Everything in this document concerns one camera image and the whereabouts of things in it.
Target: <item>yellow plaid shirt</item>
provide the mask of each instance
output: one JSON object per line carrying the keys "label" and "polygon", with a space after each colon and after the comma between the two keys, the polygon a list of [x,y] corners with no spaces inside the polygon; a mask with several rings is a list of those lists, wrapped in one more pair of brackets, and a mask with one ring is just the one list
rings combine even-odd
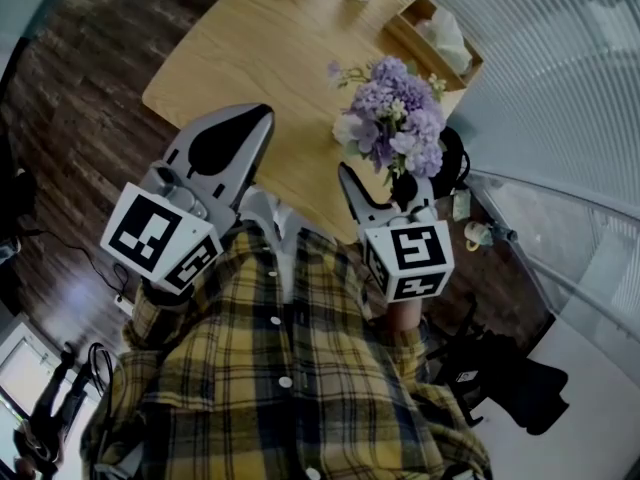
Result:
{"label": "yellow plaid shirt", "polygon": [[153,480],[309,468],[327,479],[490,478],[451,392],[427,382],[426,324],[386,334],[369,317],[342,246],[301,231],[285,305],[276,257],[246,226],[183,307],[138,290],[100,456],[106,396],[82,439],[85,476],[89,462],[116,464],[143,441],[139,474]]}

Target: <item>person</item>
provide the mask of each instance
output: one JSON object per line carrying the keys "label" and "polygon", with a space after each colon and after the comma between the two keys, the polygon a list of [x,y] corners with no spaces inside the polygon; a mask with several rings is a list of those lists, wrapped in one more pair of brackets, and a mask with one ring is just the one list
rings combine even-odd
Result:
{"label": "person", "polygon": [[13,440],[20,456],[14,466],[19,479],[35,479],[40,471],[43,480],[53,478],[64,462],[64,441],[79,405],[84,400],[84,387],[91,376],[90,364],[78,372],[60,408],[51,415],[53,403],[67,371],[75,364],[75,353],[69,343],[60,355],[60,364],[36,401],[31,416],[22,420]]}
{"label": "person", "polygon": [[85,478],[490,479],[455,398],[429,383],[421,301],[374,317],[354,250],[273,207],[245,195],[225,252],[181,295],[143,279],[131,351],[81,439]]}

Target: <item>floor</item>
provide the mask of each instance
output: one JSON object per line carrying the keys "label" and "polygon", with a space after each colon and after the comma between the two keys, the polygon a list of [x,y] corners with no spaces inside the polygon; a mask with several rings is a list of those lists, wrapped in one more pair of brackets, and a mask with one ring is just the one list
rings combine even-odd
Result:
{"label": "floor", "polygon": [[[34,172],[35,212],[25,224],[86,248],[115,282],[97,244],[120,190],[160,157],[176,130],[143,107],[147,83],[181,37],[216,0],[63,0],[26,49],[0,104],[13,153]],[[450,203],[441,203],[450,216]],[[474,215],[483,211],[474,206]],[[525,349],[549,315],[507,246],[470,253],[452,223],[456,270],[429,311],[454,331],[479,301],[476,321]],[[54,342],[100,340],[122,347],[127,316],[78,251],[49,235],[25,239],[12,262],[16,304]],[[136,280],[128,284],[133,298]]]}

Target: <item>table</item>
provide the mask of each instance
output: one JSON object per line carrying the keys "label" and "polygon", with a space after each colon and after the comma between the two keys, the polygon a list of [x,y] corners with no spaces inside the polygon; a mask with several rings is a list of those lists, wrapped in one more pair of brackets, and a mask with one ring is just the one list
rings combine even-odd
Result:
{"label": "table", "polygon": [[[374,199],[386,173],[344,157],[331,129],[355,87],[330,88],[327,65],[411,55],[382,27],[408,0],[219,0],[167,58],[142,97],[178,128],[217,108],[248,102],[275,110],[276,127],[256,182],[338,239],[356,224],[338,181],[341,160]],[[461,97],[443,103],[448,116]]]}

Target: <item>shirt button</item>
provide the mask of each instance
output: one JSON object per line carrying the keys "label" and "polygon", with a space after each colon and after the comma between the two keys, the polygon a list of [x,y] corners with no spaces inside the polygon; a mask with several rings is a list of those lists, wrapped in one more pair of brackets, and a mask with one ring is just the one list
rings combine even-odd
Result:
{"label": "shirt button", "polygon": [[305,470],[305,473],[307,474],[307,478],[309,480],[320,480],[322,478],[322,476],[320,476],[320,472],[317,469],[307,468]]}
{"label": "shirt button", "polygon": [[290,377],[280,377],[278,379],[278,384],[280,384],[280,386],[282,386],[283,388],[290,388],[291,386],[293,386],[293,381]]}

